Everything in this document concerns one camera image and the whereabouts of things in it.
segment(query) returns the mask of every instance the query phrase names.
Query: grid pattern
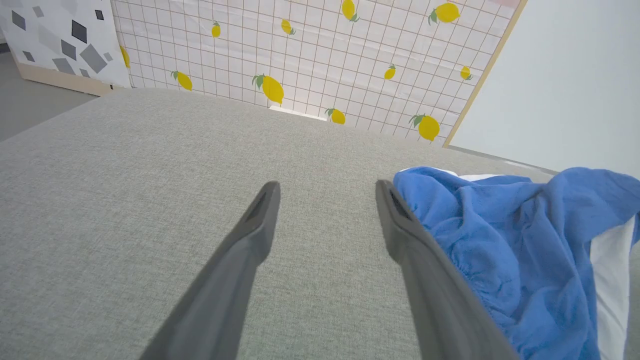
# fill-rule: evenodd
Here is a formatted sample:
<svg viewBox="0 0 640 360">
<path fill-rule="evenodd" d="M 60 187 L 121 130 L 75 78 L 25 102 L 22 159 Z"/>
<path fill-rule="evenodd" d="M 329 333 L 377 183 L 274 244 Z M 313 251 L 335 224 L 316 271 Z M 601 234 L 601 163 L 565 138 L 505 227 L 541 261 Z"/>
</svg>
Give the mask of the grid pattern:
<svg viewBox="0 0 640 360">
<path fill-rule="evenodd" d="M 261 106 L 272 103 L 252 84 L 276 79 L 282 107 L 315 116 L 327 108 L 345 125 L 413 141 L 426 114 L 440 123 L 438 145 L 451 132 L 504 34 L 514 9 L 490 0 L 454 0 L 460 18 L 429 24 L 445 0 L 355 1 L 360 20 L 341 14 L 341 0 L 112 0 L 120 43 L 131 59 L 134 87 L 193 91 Z M 287 19 L 296 30 L 281 27 Z M 211 36 L 214 21 L 221 35 Z M 390 64 L 396 74 L 385 80 Z M 470 68 L 472 79 L 461 70 Z"/>
</svg>

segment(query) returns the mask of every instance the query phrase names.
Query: lemon leaf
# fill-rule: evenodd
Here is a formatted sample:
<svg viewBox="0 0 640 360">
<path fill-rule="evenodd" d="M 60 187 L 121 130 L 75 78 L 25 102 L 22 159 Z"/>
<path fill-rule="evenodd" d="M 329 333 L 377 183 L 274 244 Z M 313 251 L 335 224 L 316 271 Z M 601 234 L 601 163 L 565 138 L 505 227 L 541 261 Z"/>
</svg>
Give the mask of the lemon leaf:
<svg viewBox="0 0 640 360">
<path fill-rule="evenodd" d="M 429 15 L 429 25 L 431 25 L 431 21 L 433 21 L 434 24 L 436 24 L 438 22 L 438 15 L 436 15 L 436 10 L 433 9 L 433 12 L 431 12 L 431 15 Z"/>
</svg>

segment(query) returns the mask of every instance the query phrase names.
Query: gray diamond shape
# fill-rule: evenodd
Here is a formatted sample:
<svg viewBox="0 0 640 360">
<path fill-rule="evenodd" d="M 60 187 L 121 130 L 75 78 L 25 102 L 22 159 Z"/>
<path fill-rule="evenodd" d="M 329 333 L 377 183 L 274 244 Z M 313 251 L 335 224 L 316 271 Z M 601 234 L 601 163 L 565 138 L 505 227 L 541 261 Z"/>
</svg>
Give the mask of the gray diamond shape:
<svg viewBox="0 0 640 360">
<path fill-rule="evenodd" d="M 107 66 L 107 62 L 98 54 L 93 45 L 89 44 L 80 56 L 86 61 L 86 64 L 97 74 L 100 70 Z"/>
<path fill-rule="evenodd" d="M 42 12 L 42 9 L 39 6 L 34 6 L 33 7 L 33 12 L 36 13 L 37 17 L 43 17 L 44 16 L 44 12 Z"/>
<path fill-rule="evenodd" d="M 33 59 L 33 55 L 31 55 L 31 53 L 30 53 L 29 51 L 23 51 L 23 53 L 24 53 L 24 56 L 26 56 L 27 60 L 29 60 L 29 61 L 31 61 L 31 62 L 36 62 L 36 61 Z"/>
<path fill-rule="evenodd" d="M 27 23 L 17 12 L 11 11 L 11 20 L 20 29 L 27 30 Z"/>
<path fill-rule="evenodd" d="M 71 36 L 86 44 L 86 27 L 75 20 L 71 20 Z"/>
<path fill-rule="evenodd" d="M 38 25 L 38 41 L 56 54 L 60 54 L 60 38 L 47 28 Z"/>
<path fill-rule="evenodd" d="M 53 59 L 53 63 L 56 64 L 58 70 L 62 72 L 66 72 L 67 74 L 75 75 L 73 68 L 69 65 L 69 61 L 67 59 Z"/>
<path fill-rule="evenodd" d="M 60 45 L 62 47 L 62 53 L 67 55 L 68 57 L 72 58 L 73 60 L 76 59 L 76 47 L 71 45 L 70 43 L 64 41 L 64 40 L 60 40 Z"/>
</svg>

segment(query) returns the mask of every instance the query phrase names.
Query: blue towel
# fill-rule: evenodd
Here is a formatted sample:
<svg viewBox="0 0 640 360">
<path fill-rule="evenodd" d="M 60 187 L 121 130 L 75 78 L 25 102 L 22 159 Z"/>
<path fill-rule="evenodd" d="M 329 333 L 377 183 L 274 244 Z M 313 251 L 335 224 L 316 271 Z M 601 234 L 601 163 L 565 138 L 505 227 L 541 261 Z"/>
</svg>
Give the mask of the blue towel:
<svg viewBox="0 0 640 360">
<path fill-rule="evenodd" d="M 394 185 L 522 359 L 600 359 L 590 244 L 638 217 L 640 181 L 572 168 L 547 184 L 470 182 L 419 167 Z"/>
</svg>

